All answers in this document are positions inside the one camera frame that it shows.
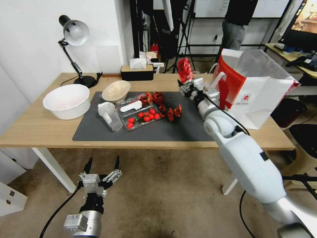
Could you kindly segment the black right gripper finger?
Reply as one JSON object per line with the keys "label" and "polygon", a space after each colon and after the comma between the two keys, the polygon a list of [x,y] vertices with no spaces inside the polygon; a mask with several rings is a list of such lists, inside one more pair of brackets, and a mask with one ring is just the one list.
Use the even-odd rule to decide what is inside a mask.
{"label": "black right gripper finger", "polygon": [[179,88],[195,88],[194,80],[187,80],[185,82],[181,82],[181,80],[177,80]]}
{"label": "black right gripper finger", "polygon": [[194,100],[197,92],[193,88],[180,87],[180,93],[189,100]]}

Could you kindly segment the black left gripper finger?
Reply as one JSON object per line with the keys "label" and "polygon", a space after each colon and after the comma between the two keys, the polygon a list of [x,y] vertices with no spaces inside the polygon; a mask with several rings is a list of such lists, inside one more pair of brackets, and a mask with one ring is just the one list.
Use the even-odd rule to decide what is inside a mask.
{"label": "black left gripper finger", "polygon": [[107,186],[112,186],[114,183],[118,181],[118,179],[122,176],[121,171],[121,163],[120,156],[117,155],[114,165],[114,170],[110,172],[105,178],[102,179],[102,182]]}
{"label": "black left gripper finger", "polygon": [[85,164],[83,172],[79,173],[79,177],[83,180],[90,172],[93,158],[90,157],[88,162]]}

